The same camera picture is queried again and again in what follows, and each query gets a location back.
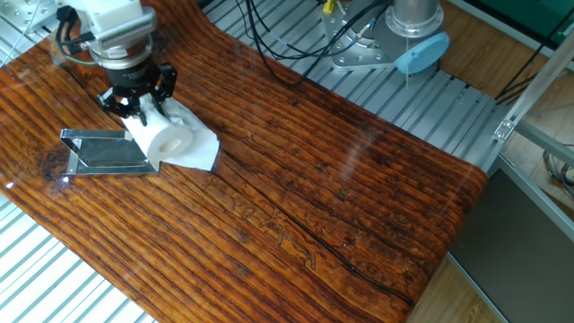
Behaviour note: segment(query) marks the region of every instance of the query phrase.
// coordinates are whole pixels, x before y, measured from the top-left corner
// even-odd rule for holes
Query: toilet paper roll
[[[189,127],[174,124],[162,116],[153,106],[151,96],[140,98],[140,104],[147,126],[138,117],[124,118],[123,121],[150,164],[158,170],[160,161],[180,156],[191,145],[194,136]]]

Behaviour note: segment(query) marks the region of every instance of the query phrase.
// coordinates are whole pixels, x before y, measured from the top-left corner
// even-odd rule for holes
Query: wooden floor
[[[451,38],[442,68],[483,93],[496,96],[534,51],[451,3],[443,1],[442,7],[446,19],[444,28]],[[546,57],[537,57],[518,81],[538,72],[546,61]],[[533,108],[533,111],[549,111],[526,117],[528,122],[565,144],[574,144],[574,106],[555,108],[574,103],[572,88],[574,74],[566,74],[554,82]],[[542,152],[520,135],[513,135],[504,151],[536,185],[558,201],[566,214],[574,214],[571,211],[574,201],[548,177]],[[455,266],[445,259],[408,322],[498,321]]]
[[[427,291],[408,323],[500,322],[458,269],[445,259],[430,280]]]

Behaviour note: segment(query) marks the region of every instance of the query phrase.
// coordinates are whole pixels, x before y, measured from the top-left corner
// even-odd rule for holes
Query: gray panel
[[[98,295],[105,279],[4,196],[0,196],[0,258],[3,322],[67,322],[98,305],[93,295]],[[135,322],[144,314],[120,291],[107,282],[106,286],[116,296],[86,313],[86,321]]]
[[[375,95],[364,103],[364,108],[374,114],[378,114],[394,95],[403,89],[406,84],[406,75],[398,73],[396,70],[391,72],[390,78],[382,83]]]
[[[522,189],[497,171],[451,253],[509,321],[571,322],[574,243]]]
[[[418,100],[426,95],[432,87],[432,83],[438,80],[443,74],[437,75],[434,68],[427,68],[426,70],[412,76],[409,79],[408,86],[405,83],[400,91],[393,94],[390,100],[381,107],[378,115],[383,119],[396,123],[398,119],[405,113],[409,107],[412,107],[415,100]]]
[[[373,98],[375,98],[380,89],[387,84],[388,80],[395,75],[396,70],[391,68],[384,69],[367,87],[365,92],[355,101],[358,105],[365,107]]]
[[[458,79],[447,82],[444,88],[439,89],[438,95],[421,104],[401,128],[424,138],[431,127],[439,122],[442,112],[454,103],[464,88],[465,84]]]

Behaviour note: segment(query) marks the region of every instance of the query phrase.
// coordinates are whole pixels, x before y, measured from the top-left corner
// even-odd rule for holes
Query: yellow connector
[[[325,5],[323,5],[323,13],[333,13],[335,9],[335,0],[327,0]]]

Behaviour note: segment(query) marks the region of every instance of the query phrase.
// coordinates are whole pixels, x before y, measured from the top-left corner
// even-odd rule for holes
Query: wood grain
[[[160,321],[404,321],[486,176],[317,84],[281,86],[195,2],[150,3],[176,99],[222,142],[213,171],[63,181],[60,129],[118,126],[93,100],[101,70],[54,65],[45,41],[0,71],[6,195]]]

